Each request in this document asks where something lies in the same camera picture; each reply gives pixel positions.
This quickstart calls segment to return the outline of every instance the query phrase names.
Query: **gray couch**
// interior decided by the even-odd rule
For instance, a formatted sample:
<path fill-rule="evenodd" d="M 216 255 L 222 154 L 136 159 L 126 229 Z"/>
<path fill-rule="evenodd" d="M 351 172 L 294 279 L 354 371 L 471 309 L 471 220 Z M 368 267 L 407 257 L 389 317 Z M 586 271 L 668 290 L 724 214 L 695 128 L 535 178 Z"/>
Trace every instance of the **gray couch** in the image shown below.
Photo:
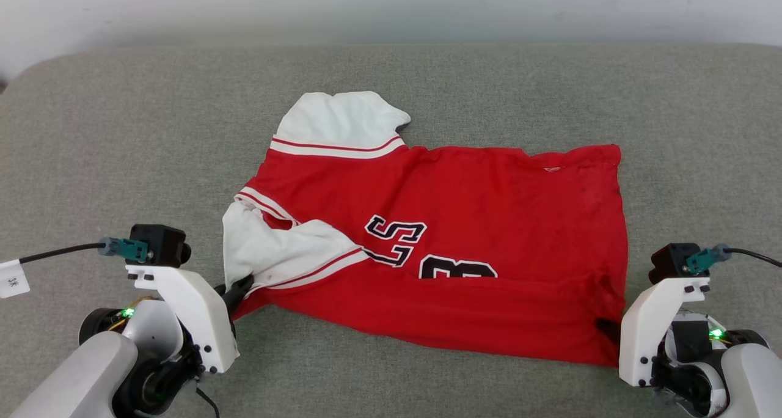
<path fill-rule="evenodd" d="M 756 45 L 132 49 L 43 62 L 0 95 L 0 260 L 187 231 L 189 270 L 222 279 L 221 215 L 304 92 L 374 90 L 410 145 L 528 153 L 618 143 L 627 300 L 669 242 L 782 257 L 782 50 Z M 95 307 L 140 295 L 93 253 L 26 267 L 0 301 L 0 416 L 76 348 Z M 782 273 L 732 259 L 696 308 L 782 346 Z M 240 416 L 680 416 L 610 368 L 422 348 L 266 307 L 204 391 Z M 213 416 L 185 398 L 171 416 Z"/>

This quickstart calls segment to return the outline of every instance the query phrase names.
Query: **white wall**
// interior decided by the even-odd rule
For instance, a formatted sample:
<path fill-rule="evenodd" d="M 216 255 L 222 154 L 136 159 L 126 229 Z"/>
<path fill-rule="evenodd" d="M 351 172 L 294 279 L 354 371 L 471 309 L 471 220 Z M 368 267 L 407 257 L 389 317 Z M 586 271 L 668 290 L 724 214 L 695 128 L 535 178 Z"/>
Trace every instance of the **white wall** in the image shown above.
<path fill-rule="evenodd" d="M 780 0 L 0 0 L 0 80 L 134 45 L 718 40 L 782 45 Z"/>

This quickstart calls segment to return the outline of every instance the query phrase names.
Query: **black cable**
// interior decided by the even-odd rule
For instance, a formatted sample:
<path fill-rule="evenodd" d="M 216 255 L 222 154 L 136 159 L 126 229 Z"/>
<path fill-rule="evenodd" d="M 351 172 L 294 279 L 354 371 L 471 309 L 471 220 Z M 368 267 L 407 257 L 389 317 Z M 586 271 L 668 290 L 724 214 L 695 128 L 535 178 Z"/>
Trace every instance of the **black cable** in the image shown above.
<path fill-rule="evenodd" d="M 33 254 L 32 256 L 20 257 L 20 264 L 27 264 L 27 262 L 33 262 L 33 260 L 47 259 L 47 257 L 59 256 L 61 254 L 73 253 L 74 251 L 92 250 L 93 248 L 105 248 L 105 243 L 92 243 L 82 244 L 77 246 L 69 246 L 68 248 L 61 248 L 59 250 L 47 251 L 46 253 Z"/>
<path fill-rule="evenodd" d="M 209 398 L 209 395 L 204 394 L 200 387 L 196 387 L 195 392 L 198 394 L 199 397 L 203 398 L 204 401 L 208 402 L 209 406 L 212 406 L 212 409 L 214 409 L 215 418 L 220 418 L 220 409 L 218 409 L 217 405 L 214 404 L 212 398 Z"/>
<path fill-rule="evenodd" d="M 771 259 L 768 256 L 765 256 L 764 254 L 755 253 L 754 251 L 744 250 L 743 248 L 726 248 L 726 253 L 738 253 L 738 254 L 746 254 L 746 256 L 752 256 L 756 259 L 765 260 L 771 265 L 776 265 L 777 267 L 782 268 L 782 262 L 779 262 L 779 260 Z"/>

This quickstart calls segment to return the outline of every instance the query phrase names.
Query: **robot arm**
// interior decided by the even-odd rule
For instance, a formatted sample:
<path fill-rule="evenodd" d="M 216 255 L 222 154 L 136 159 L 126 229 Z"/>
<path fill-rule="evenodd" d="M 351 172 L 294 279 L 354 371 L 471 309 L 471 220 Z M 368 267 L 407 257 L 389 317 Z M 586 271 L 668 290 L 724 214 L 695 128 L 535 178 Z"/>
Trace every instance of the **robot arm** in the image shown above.
<path fill-rule="evenodd" d="M 90 313 L 79 348 L 11 418 L 158 416 L 180 391 L 231 367 L 238 349 L 230 315 L 252 277 L 229 291 L 213 289 L 201 275 L 178 268 L 189 257 L 184 240 L 184 232 L 166 226 L 134 226 L 131 241 L 143 242 L 150 253 L 131 252 L 128 278 L 160 298 Z"/>
<path fill-rule="evenodd" d="M 653 255 L 654 285 L 622 320 L 619 376 L 631 386 L 653 387 L 698 418 L 779 416 L 782 363 L 768 343 L 757 332 L 727 331 L 681 307 L 706 299 L 709 267 L 729 259 L 730 250 L 669 244 Z"/>

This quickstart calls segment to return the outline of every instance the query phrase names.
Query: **white label tag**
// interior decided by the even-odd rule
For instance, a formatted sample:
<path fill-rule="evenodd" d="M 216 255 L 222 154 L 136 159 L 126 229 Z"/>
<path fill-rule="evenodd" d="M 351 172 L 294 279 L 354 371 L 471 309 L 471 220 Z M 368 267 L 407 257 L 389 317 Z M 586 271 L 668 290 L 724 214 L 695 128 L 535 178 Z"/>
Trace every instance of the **white label tag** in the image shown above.
<path fill-rule="evenodd" d="M 24 275 L 19 259 L 9 260 L 0 264 L 0 298 L 22 295 L 30 291 L 27 276 Z"/>

